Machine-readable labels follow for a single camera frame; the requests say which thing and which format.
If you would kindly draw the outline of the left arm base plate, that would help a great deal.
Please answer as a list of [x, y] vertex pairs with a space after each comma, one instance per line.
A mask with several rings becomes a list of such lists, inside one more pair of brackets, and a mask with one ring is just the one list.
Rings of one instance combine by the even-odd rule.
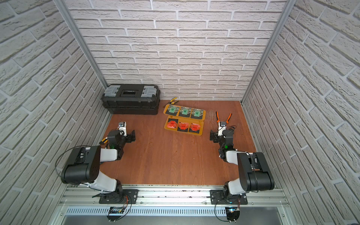
[[121, 192], [100, 194], [99, 204], [135, 204], [138, 189], [124, 189]]

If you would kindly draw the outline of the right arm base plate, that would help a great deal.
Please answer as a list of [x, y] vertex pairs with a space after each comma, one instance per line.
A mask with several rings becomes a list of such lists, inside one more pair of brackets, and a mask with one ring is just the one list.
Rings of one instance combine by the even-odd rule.
[[241, 195], [231, 195], [224, 190], [210, 190], [210, 200], [211, 204], [232, 204], [232, 205], [247, 205], [247, 196], [245, 194]]

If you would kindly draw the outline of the red tea bag front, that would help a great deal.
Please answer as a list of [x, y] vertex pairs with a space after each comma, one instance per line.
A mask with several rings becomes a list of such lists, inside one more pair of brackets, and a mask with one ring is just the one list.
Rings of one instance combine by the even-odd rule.
[[189, 129], [189, 123], [187, 122], [179, 122], [178, 123], [178, 131], [181, 131], [181, 132], [188, 132], [188, 129]]

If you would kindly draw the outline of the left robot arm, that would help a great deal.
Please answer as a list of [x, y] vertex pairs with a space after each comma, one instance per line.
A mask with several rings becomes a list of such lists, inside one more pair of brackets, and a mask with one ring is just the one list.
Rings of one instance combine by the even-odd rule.
[[134, 130], [130, 134], [123, 130], [112, 130], [107, 140], [107, 148], [100, 145], [73, 148], [60, 173], [61, 181], [65, 184], [85, 185], [103, 194], [122, 193], [120, 181], [101, 172], [100, 164], [121, 160], [125, 144], [134, 142], [136, 133]]

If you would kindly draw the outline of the green tea bag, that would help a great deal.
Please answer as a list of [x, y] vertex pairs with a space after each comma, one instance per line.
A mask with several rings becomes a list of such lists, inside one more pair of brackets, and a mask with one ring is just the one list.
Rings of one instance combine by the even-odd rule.
[[178, 114], [179, 110], [180, 110], [179, 106], [167, 105], [165, 114], [171, 115], [171, 116], [176, 116]]
[[203, 110], [192, 108], [191, 119], [202, 120], [203, 119]]
[[179, 110], [179, 117], [190, 118], [192, 108], [182, 106]]

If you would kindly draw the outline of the red tea bag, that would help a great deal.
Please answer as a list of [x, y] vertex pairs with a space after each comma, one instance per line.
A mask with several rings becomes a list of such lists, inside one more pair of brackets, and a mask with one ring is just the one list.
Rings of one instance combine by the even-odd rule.
[[178, 123], [178, 131], [181, 131], [181, 132], [188, 132], [188, 129], [189, 129], [189, 123], [187, 122], [179, 122]]
[[189, 132], [190, 133], [200, 133], [200, 129], [201, 129], [201, 125], [200, 124], [195, 124], [195, 123], [191, 123], [190, 127], [189, 127]]
[[176, 130], [178, 127], [178, 120], [169, 118], [166, 123], [166, 128], [171, 130]]

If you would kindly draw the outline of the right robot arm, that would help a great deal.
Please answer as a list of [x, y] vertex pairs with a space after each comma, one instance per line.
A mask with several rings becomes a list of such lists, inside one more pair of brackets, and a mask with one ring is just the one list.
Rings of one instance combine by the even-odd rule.
[[210, 132], [210, 140], [219, 144], [219, 157], [238, 166], [239, 178], [228, 181], [223, 187], [224, 197], [240, 196], [249, 192], [267, 191], [275, 188], [275, 180], [262, 152], [239, 151], [233, 145], [233, 129], [219, 135]]

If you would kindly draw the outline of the green tea bag front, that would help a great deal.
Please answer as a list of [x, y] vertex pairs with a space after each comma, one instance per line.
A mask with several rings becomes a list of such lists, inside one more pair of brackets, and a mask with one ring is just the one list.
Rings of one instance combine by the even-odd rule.
[[190, 118], [192, 108], [182, 106], [179, 110], [179, 117]]

